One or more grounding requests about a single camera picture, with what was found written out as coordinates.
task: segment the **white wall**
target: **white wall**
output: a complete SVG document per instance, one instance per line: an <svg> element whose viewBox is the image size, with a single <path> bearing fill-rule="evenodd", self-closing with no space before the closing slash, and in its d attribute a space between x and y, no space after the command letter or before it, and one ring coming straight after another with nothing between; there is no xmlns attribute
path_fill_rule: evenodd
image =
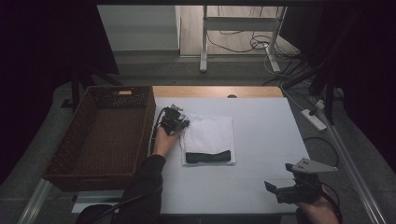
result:
<svg viewBox="0 0 396 224"><path fill-rule="evenodd" d="M98 6L113 51L179 49L178 6Z"/></svg>

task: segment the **white cloth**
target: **white cloth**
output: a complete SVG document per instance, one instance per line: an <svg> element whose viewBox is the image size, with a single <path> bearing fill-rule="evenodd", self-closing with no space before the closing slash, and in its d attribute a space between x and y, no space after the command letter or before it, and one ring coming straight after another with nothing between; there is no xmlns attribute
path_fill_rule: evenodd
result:
<svg viewBox="0 0 396 224"><path fill-rule="evenodd" d="M190 125L180 136L182 164L186 166L235 164L233 119L191 113L186 115ZM186 163L186 152L219 154L227 150L231 151L230 161Z"/></svg>

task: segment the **black sleeve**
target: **black sleeve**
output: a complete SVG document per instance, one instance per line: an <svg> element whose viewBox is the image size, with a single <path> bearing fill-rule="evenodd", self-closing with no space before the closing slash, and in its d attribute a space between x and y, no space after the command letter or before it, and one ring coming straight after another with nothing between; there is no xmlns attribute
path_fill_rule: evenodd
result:
<svg viewBox="0 0 396 224"><path fill-rule="evenodd" d="M124 191L121 200L132 199L138 195L147 194L158 189L162 183L161 172L164 165L164 157L160 155L149 156L143 162L135 183ZM125 205L120 209L115 223L157 223L157 218L161 212L161 193L162 189L139 201Z"/></svg>

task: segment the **hand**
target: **hand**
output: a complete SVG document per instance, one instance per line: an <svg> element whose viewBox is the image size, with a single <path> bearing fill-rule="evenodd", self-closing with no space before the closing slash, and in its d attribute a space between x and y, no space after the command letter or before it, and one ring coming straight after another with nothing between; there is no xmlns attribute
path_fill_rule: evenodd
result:
<svg viewBox="0 0 396 224"><path fill-rule="evenodd" d="M157 135L155 137L154 151L152 154L161 155L166 157L172 146L180 136L180 132L168 135L163 127L157 128Z"/></svg>
<svg viewBox="0 0 396 224"><path fill-rule="evenodd" d="M297 203L312 224L339 224L332 205L322 196L314 203Z"/></svg>

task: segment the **wicker basket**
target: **wicker basket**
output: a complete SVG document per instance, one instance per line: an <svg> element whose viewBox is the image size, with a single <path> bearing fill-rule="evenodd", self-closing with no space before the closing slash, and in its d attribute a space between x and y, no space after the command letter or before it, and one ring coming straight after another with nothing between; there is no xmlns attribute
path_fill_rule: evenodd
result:
<svg viewBox="0 0 396 224"><path fill-rule="evenodd" d="M89 87L43 178L62 191L125 189L148 155L152 87Z"/></svg>

